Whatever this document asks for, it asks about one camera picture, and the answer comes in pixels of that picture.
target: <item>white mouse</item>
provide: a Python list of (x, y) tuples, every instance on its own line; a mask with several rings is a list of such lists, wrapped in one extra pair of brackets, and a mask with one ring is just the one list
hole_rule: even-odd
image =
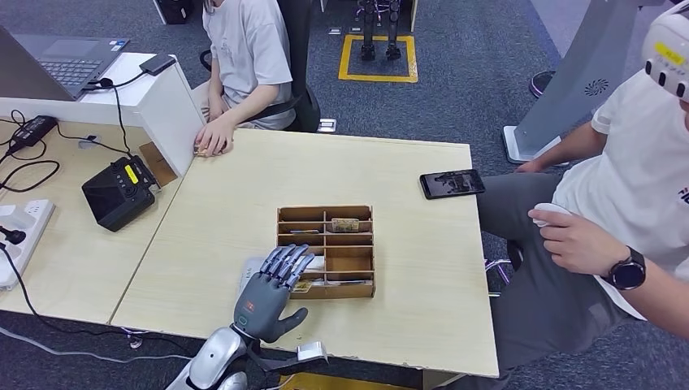
[[(566, 208), (558, 206), (558, 205), (553, 205), (552, 203), (539, 203), (538, 205), (534, 206), (534, 209), (536, 210), (544, 210), (544, 211), (554, 211), (556, 213), (564, 214), (564, 215), (572, 215)], [(534, 223), (536, 226), (539, 228), (545, 228), (548, 226), (548, 223), (545, 221), (541, 221), (540, 219), (535, 219), (533, 218)]]

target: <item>smartwatch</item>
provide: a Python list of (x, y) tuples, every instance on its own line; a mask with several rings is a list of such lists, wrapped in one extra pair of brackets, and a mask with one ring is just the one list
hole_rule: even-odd
[(626, 260), (615, 264), (608, 274), (603, 278), (618, 290), (633, 290), (646, 281), (646, 262), (644, 256), (629, 248), (631, 256)]

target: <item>vr headset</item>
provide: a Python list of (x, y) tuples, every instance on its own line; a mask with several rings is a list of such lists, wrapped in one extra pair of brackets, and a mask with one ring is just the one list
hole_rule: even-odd
[(689, 102), (689, 19), (685, 15), (689, 16), (689, 0), (658, 16), (643, 42), (642, 58), (647, 75)]

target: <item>white power strip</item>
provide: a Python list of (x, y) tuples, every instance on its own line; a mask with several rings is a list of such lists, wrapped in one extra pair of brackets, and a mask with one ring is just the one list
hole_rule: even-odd
[[(30, 201), (24, 208), (20, 206), (0, 206), (0, 225), (8, 230), (21, 230), (26, 233), (26, 238), (18, 245), (10, 244), (6, 240), (0, 242), (6, 245), (12, 262), (17, 271), (22, 274), (38, 244), (38, 239), (41, 238), (43, 230), (46, 229), (55, 205), (47, 199), (41, 199), (40, 201)], [(5, 257), (5, 254), (0, 252), (0, 290), (11, 290), (17, 285), (18, 280)]]

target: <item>phone screen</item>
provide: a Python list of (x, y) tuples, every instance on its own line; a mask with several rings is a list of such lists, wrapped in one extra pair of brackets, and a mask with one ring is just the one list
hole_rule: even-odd
[(485, 191), (483, 181), (475, 169), (422, 175), (421, 186), (427, 199), (458, 197)]

